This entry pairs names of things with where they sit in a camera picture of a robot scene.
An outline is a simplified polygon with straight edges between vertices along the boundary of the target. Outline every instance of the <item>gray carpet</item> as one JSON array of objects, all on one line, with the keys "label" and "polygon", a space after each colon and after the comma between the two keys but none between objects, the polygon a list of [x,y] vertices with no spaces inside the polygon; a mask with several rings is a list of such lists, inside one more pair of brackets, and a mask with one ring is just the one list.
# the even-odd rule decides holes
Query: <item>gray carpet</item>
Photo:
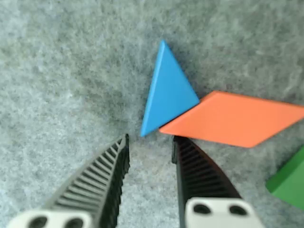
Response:
[{"label": "gray carpet", "polygon": [[[171,137],[138,136],[160,40],[199,97],[304,105],[303,21],[302,0],[1,0],[0,227],[128,132],[118,227],[177,228]],[[252,149],[197,143],[267,228],[303,227],[265,181],[304,144],[304,121]]]}]

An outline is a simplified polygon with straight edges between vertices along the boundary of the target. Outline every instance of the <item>blue wooden block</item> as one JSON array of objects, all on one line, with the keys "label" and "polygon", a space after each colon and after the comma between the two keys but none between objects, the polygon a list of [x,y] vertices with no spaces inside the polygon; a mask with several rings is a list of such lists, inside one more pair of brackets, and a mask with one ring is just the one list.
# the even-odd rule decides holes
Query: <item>blue wooden block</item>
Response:
[{"label": "blue wooden block", "polygon": [[157,54],[141,136],[183,114],[200,102],[165,41]]}]

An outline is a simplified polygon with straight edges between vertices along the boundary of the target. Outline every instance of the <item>screw hole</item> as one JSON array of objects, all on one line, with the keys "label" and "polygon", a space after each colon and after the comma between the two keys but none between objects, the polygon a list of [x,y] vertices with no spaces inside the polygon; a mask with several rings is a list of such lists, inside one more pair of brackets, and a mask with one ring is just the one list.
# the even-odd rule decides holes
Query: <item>screw hole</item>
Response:
[{"label": "screw hole", "polygon": [[207,214],[211,213],[211,210],[209,209],[209,207],[207,207],[204,204],[197,204],[194,206],[193,209],[194,209],[194,212],[199,213],[199,214],[207,215]]},{"label": "screw hole", "polygon": [[83,221],[79,218],[71,219],[65,225],[65,228],[81,228],[83,226]]},{"label": "screw hole", "polygon": [[229,208],[229,210],[230,213],[234,215],[241,215],[241,216],[247,215],[246,210],[240,206],[233,205]]},{"label": "screw hole", "polygon": [[47,217],[39,216],[31,220],[28,228],[43,228],[47,223]]}]

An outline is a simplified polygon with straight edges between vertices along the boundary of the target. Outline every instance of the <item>green block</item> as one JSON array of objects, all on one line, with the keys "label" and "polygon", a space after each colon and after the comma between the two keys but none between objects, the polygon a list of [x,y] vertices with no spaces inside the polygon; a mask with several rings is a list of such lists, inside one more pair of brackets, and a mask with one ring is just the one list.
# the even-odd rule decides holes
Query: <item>green block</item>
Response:
[{"label": "green block", "polygon": [[304,146],[266,183],[271,194],[304,210]]}]

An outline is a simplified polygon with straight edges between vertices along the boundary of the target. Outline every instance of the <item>orange wooden block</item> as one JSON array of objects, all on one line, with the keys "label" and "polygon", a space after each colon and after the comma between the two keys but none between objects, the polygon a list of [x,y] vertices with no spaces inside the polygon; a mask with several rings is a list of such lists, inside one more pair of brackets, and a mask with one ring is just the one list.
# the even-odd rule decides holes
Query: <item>orange wooden block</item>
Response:
[{"label": "orange wooden block", "polygon": [[304,106],[213,91],[160,132],[253,147],[303,118]]}]

